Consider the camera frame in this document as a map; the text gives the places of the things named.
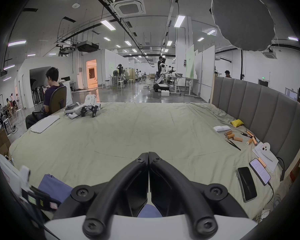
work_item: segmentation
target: gray headboard panel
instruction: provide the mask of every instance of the gray headboard panel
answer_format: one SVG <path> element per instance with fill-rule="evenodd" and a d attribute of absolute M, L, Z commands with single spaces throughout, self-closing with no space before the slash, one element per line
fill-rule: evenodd
<path fill-rule="evenodd" d="M 300 149 L 299 102 L 256 83 L 216 77 L 212 104 L 242 120 L 260 141 L 269 142 L 288 168 Z"/>

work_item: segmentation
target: floor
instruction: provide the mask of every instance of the floor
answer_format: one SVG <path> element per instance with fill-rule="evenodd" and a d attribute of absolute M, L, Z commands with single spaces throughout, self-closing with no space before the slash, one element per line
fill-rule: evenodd
<path fill-rule="evenodd" d="M 152 89 L 153 82 L 141 82 L 132 86 L 126 86 L 123 89 L 106 89 L 105 87 L 93 88 L 92 90 L 80 90 L 80 92 L 72 93 L 72 102 L 84 103 L 84 100 L 88 94 L 95 94 L 98 102 L 158 102 L 158 103 L 182 103 L 182 102 L 203 102 L 201 98 L 194 98 L 192 96 L 185 96 L 185 92 L 181 92 L 181 96 L 178 94 L 171 94 L 170 96 L 162 96 L 160 92 L 154 92 Z M 17 131 L 9 135 L 10 142 L 14 142 L 27 130 L 24 118 L 31 114 L 34 110 L 40 110 L 43 103 L 35 104 L 31 109 L 23 110 L 23 120 L 17 121 L 14 115 L 10 122 L 15 125 Z"/>

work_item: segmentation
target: blue cloth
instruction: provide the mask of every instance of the blue cloth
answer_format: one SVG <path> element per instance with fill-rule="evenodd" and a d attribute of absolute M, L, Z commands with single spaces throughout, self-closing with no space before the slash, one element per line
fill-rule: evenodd
<path fill-rule="evenodd" d="M 38 189 L 60 202 L 66 200 L 72 191 L 72 187 L 50 174 L 45 174 L 43 176 Z"/>
<path fill-rule="evenodd" d="M 139 212 L 138 218 L 160 218 L 162 217 L 159 210 L 151 204 L 146 204 Z"/>

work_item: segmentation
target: stool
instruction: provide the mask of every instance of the stool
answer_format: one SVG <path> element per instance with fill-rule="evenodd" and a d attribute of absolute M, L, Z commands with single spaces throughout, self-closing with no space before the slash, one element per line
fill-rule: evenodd
<path fill-rule="evenodd" d="M 129 80 L 128 80 L 128 86 L 129 86 L 129 83 L 131 83 L 131 86 L 132 86 L 132 84 L 134 84 L 133 79 L 129 79 Z"/>
<path fill-rule="evenodd" d="M 121 88 L 122 89 L 122 87 L 124 87 L 125 88 L 125 86 L 124 86 L 124 81 L 123 80 L 118 80 L 118 82 L 117 82 L 117 88 Z"/>
<path fill-rule="evenodd" d="M 16 111 L 16 121 L 17 121 L 17 122 L 19 122 L 19 120 L 18 120 L 18 111 L 19 111 L 19 113 L 20 113 L 21 121 L 22 121 L 22 116 L 23 116 L 23 110 L 22 110 L 22 108 L 18 109 L 18 110 Z"/>
<path fill-rule="evenodd" d="M 107 86 L 110 86 L 110 85 L 109 85 L 109 80 L 105 80 L 104 82 L 102 82 L 102 89 L 103 89 L 103 83 L 104 83 L 104 87 L 105 87 L 106 89 L 108 89 Z"/>

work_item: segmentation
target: black smartphone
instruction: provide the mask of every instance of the black smartphone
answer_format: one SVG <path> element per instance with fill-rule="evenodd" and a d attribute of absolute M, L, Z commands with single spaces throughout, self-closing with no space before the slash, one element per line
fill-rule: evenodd
<path fill-rule="evenodd" d="M 249 168 L 240 167 L 235 172 L 239 180 L 243 201 L 246 203 L 255 199 L 257 197 L 257 191 Z"/>

